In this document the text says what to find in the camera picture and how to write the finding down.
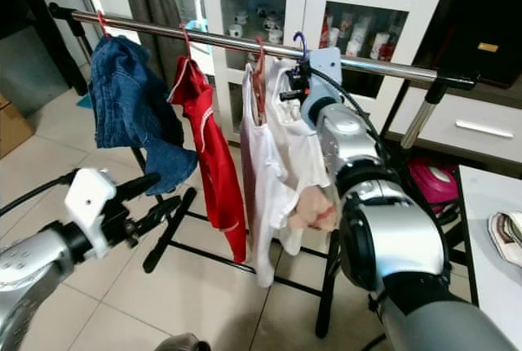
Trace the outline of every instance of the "drawer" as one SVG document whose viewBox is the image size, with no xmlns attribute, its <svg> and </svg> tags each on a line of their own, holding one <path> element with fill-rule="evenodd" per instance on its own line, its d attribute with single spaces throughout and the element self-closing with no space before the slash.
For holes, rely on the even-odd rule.
<svg viewBox="0 0 522 351">
<path fill-rule="evenodd" d="M 426 90 L 408 89 L 390 131 L 406 132 L 425 95 Z M 419 137 L 522 162 L 522 110 L 446 95 Z"/>
</svg>

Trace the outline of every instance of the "denim shirt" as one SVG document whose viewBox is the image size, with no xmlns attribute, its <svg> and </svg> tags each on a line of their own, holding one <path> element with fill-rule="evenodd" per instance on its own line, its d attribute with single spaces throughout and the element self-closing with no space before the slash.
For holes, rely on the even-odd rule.
<svg viewBox="0 0 522 351">
<path fill-rule="evenodd" d="M 151 195 L 171 192 L 185 181 L 196 168 L 197 154 L 182 148 L 183 128 L 166 103 L 167 86 L 147 60 L 145 48 L 124 37 L 102 38 L 92 55 L 89 94 L 98 148 L 146 149 L 145 172 L 161 176 L 147 191 Z"/>
</svg>

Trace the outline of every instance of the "cable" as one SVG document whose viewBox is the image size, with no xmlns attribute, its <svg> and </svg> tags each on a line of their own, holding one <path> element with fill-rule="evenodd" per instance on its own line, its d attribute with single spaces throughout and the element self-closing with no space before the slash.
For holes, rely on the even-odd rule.
<svg viewBox="0 0 522 351">
<path fill-rule="evenodd" d="M 16 198 L 9 204 L 2 207 L 2 209 L 0 209 L 0 216 L 3 216 L 4 214 L 9 212 L 13 208 L 19 206 L 21 203 L 27 202 L 30 198 L 33 198 L 34 196 L 36 196 L 37 194 L 40 194 L 41 192 L 45 192 L 46 190 L 52 188 L 55 185 L 71 184 L 73 182 L 74 176 L 76 175 L 77 171 L 78 171 L 78 169 L 74 169 L 73 171 L 71 171 L 65 175 L 62 175 L 52 181 L 46 182 L 45 184 L 38 186 L 37 188 L 31 190 L 30 192 L 27 192 L 23 196 Z"/>
<path fill-rule="evenodd" d="M 361 351 L 370 351 L 373 347 L 375 347 L 377 344 L 382 342 L 384 339 L 386 339 L 386 334 L 382 333 L 381 335 L 377 336 L 375 339 L 371 340 L 367 345 L 365 345 Z"/>
<path fill-rule="evenodd" d="M 352 104 L 354 109 L 358 112 L 358 114 L 361 116 L 361 118 L 365 121 L 366 126 L 368 126 L 372 137 L 377 142 L 377 146 L 381 149 L 381 151 L 383 152 L 383 155 L 385 155 L 387 157 L 387 160 L 389 160 L 391 158 L 391 156 L 386 148 L 386 145 L 384 145 L 383 140 L 381 139 L 380 135 L 377 133 L 377 130 L 375 129 L 374 124 L 372 124 L 372 122 L 369 120 L 365 111 L 361 108 L 361 106 L 357 103 L 357 101 L 353 99 L 352 95 L 327 74 L 322 73 L 321 71 L 319 71 L 315 68 L 312 68 L 312 67 L 310 68 L 310 72 L 312 72 L 314 75 L 318 76 L 319 78 L 326 80 L 330 85 L 335 87 L 335 89 L 337 91 L 339 91 Z"/>
</svg>

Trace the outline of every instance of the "white garment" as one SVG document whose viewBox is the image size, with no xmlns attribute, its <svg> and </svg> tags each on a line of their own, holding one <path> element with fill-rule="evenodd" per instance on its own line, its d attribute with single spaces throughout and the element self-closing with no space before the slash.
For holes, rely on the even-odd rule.
<svg viewBox="0 0 522 351">
<path fill-rule="evenodd" d="M 268 125 L 257 126 L 254 122 L 251 73 L 247 64 L 243 78 L 241 164 L 254 267 L 259 285 L 269 287 L 274 279 L 269 257 L 272 236 L 286 226 L 286 218 L 299 197 L 285 185 L 288 172 Z"/>
<path fill-rule="evenodd" d="M 265 58 L 265 113 L 277 150 L 288 171 L 285 183 L 294 191 L 296 198 L 292 202 L 297 202 L 304 189 L 312 186 L 325 188 L 330 185 L 330 178 L 317 132 L 301 119 L 299 101 L 279 99 L 282 92 L 291 90 L 285 74 L 289 68 L 290 64 L 285 60 Z M 303 231 L 291 227 L 281 229 L 279 237 L 287 253 L 299 253 Z"/>
</svg>

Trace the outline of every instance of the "tiled floor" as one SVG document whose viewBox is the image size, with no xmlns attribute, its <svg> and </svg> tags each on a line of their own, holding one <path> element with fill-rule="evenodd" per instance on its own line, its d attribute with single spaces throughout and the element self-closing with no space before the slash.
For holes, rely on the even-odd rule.
<svg viewBox="0 0 522 351">
<path fill-rule="evenodd" d="M 36 135 L 0 162 L 2 203 L 74 167 L 108 168 L 121 182 L 140 175 L 129 149 L 95 147 L 92 112 L 75 106 L 77 101 L 68 91 L 33 115 Z M 239 162 L 238 149 L 231 151 Z M 201 177 L 195 173 L 180 191 L 189 184 L 200 189 Z M 65 193 L 64 187 L 53 188 L 2 217 L 0 245 L 28 237 L 47 222 L 66 220 Z M 192 209 L 204 212 L 198 193 Z M 140 217 L 153 203 L 134 200 L 132 214 Z M 343 275 L 335 286 L 330 333 L 320 340 L 314 334 L 319 300 L 313 295 L 280 284 L 260 289 L 250 273 L 174 248 L 146 274 L 141 264 L 162 230 L 153 230 L 134 250 L 121 245 L 104 260 L 79 266 L 37 312 L 22 349 L 152 351 L 169 335 L 191 331 L 218 351 L 357 350 L 383 332 L 366 309 L 366 293 Z M 200 220 L 184 221 L 175 239 L 229 256 L 224 237 Z M 325 249 L 323 233 L 307 233 L 305 241 Z M 278 274 L 321 287 L 323 260 L 290 258 L 279 247 L 273 247 L 272 259 Z M 464 268 L 456 269 L 452 290 L 469 299 Z"/>
</svg>

